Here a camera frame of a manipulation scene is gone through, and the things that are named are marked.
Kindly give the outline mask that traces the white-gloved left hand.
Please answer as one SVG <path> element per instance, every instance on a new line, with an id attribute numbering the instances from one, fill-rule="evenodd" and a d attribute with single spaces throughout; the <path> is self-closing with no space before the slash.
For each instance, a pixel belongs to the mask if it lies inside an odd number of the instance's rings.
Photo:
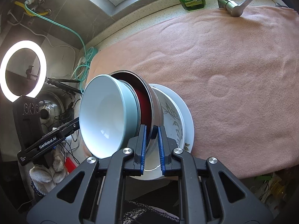
<path id="1" fill-rule="evenodd" d="M 59 149 L 52 150 L 50 157 L 52 161 L 49 167 L 35 164 L 29 170 L 31 186 L 41 196 L 51 192 L 69 174 L 64 164 L 64 156 Z"/>

